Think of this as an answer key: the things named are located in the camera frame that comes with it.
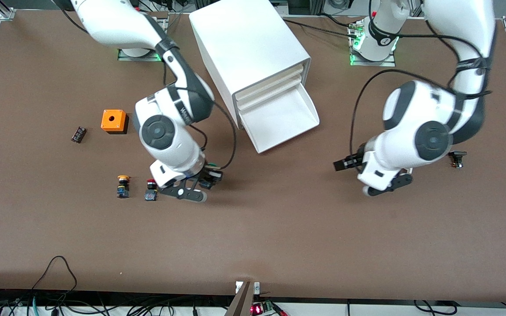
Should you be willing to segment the red mushroom push button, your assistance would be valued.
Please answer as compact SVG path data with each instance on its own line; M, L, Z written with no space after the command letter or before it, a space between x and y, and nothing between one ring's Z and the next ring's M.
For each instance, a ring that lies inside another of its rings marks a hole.
M156 201L158 193L158 186L154 179L146 180L146 191L144 194L145 201Z

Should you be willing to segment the yellow mushroom push button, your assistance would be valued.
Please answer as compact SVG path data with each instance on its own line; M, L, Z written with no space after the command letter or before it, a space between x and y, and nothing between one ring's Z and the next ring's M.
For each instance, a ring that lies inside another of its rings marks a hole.
M118 186L116 189L117 198L129 198L129 179L127 175L118 176Z

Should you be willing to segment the black push button part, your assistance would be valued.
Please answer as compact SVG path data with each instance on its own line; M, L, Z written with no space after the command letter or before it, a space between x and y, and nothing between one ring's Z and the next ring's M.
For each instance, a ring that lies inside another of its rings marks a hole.
M466 151L451 151L448 153L450 157L451 164L456 169L461 169L463 167L463 158L467 155Z

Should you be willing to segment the grey support beam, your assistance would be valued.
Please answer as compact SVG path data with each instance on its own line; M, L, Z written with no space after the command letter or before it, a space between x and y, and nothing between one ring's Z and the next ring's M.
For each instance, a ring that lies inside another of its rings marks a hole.
M242 282L224 316L251 316L250 309L253 306L255 288L255 282Z

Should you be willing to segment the circuit board with red light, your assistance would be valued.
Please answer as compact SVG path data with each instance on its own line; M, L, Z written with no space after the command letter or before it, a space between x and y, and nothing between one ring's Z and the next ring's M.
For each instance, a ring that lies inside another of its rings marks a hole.
M270 300L253 303L250 308L251 316L268 315L273 312L275 312L275 308Z

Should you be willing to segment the orange button enclosure box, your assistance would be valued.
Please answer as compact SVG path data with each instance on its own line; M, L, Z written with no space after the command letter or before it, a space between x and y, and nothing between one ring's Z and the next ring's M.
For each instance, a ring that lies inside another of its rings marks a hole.
M108 134L127 134L129 116L122 109L105 109L102 112L101 129Z

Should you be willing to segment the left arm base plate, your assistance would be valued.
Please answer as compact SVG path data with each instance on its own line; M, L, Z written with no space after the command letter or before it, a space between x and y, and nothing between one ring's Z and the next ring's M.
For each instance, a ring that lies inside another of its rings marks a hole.
M368 19L349 24L349 55L351 66L394 67L398 37L383 37L376 40L368 31Z

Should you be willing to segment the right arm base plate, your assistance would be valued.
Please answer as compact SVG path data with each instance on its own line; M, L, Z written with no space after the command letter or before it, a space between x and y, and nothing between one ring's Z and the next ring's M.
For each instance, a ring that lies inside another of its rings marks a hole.
M119 61L137 61L137 62L158 62L161 57L152 50L148 49L119 49Z

